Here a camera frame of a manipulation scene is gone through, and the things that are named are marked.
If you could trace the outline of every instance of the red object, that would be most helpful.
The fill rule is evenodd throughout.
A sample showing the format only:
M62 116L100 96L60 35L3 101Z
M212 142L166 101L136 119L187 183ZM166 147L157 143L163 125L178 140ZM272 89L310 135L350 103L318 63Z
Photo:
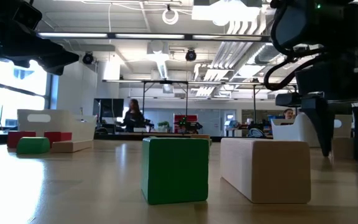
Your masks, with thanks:
M46 131L44 133L44 137L49 139L50 147L52 147L52 143L54 142L70 141L72 135L72 133L63 133L55 131Z
M16 148L23 137L36 137L35 131L9 131L7 134L7 147Z
M174 114L173 115L173 123L175 124L176 122L179 121L183 121L183 118L185 118L186 115L182 115L182 114ZM198 121L198 116L197 115L187 115L187 122L197 122ZM173 126L173 132L174 133L183 133L185 131L185 128L181 128L179 125L175 124Z

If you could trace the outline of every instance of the man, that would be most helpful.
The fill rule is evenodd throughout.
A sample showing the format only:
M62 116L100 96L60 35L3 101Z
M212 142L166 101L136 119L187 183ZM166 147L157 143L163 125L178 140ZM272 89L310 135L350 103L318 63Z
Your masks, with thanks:
M286 109L284 111L285 119L293 119L293 110L292 109Z

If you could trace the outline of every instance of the red block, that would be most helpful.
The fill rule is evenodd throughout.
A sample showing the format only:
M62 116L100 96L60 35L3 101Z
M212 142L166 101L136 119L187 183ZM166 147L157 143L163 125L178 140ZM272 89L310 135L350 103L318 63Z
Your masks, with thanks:
M72 133L63 133L63 132L56 132L56 131L46 131L44 133L44 137L49 139L50 147L54 142L60 141L70 141L72 138Z
M35 131L9 131L7 134L7 147L16 148L17 143L23 137L35 137Z

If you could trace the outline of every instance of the computer screen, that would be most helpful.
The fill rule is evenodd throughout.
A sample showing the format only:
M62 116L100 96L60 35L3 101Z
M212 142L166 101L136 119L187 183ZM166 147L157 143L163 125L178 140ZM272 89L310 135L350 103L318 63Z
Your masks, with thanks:
M102 118L121 118L124 110L124 99L94 99L93 114L99 114Z

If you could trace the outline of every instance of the person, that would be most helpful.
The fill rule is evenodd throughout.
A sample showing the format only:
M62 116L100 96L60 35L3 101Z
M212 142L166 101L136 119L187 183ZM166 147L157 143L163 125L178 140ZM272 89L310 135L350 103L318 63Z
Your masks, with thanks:
M291 108L284 111L285 119L293 119L293 110Z
M135 99L132 99L129 102L129 110L125 113L124 122L121 126L125 127L125 132L133 133L134 128L144 126L144 117L142 112L139 109L139 102Z

